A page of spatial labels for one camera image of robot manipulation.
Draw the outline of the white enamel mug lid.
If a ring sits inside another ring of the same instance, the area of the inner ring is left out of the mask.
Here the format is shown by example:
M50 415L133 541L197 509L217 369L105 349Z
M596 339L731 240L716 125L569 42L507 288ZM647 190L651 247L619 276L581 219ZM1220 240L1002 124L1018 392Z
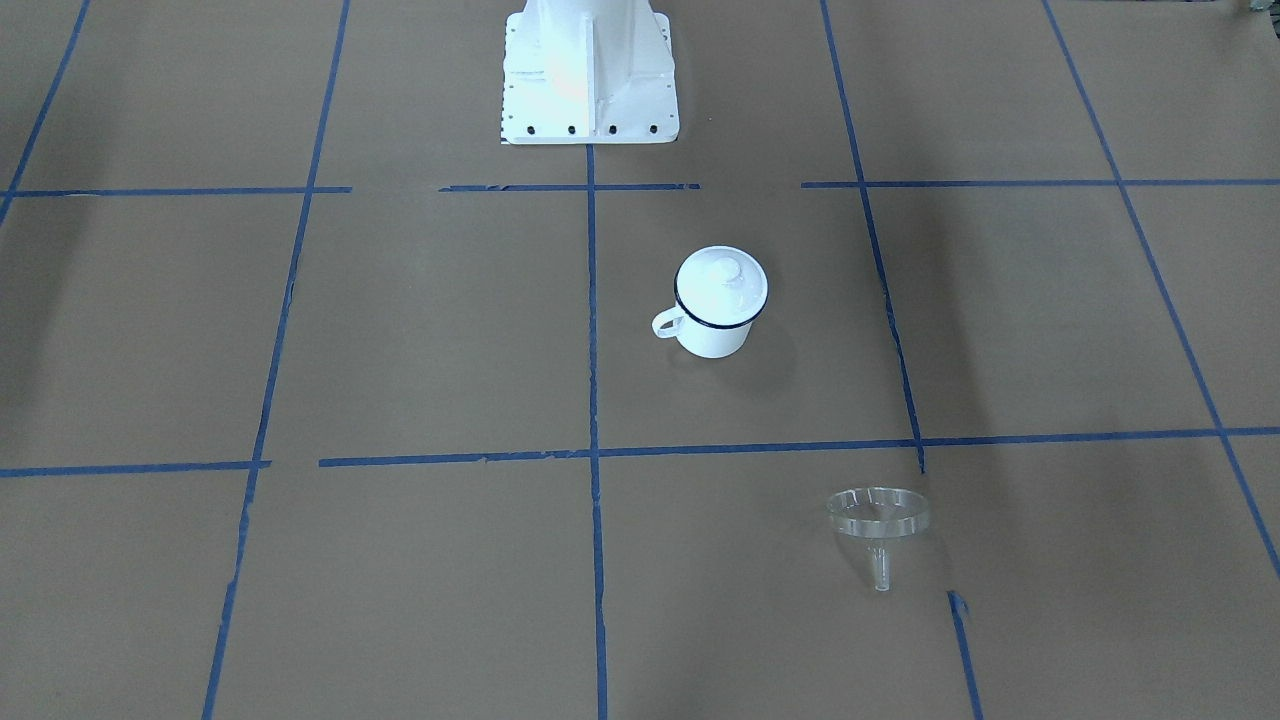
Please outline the white enamel mug lid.
M699 249L675 274L675 299L687 316L713 329L753 323L769 297L769 281L750 254L730 246Z

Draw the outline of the white enamel mug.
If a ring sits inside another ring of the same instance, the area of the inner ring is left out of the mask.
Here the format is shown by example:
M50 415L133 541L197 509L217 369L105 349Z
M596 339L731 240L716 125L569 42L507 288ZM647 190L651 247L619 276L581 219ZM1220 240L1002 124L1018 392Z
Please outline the white enamel mug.
M675 273L675 306L654 315L652 331L698 357L727 357L745 343L769 292L764 268L749 252L723 245L699 249Z

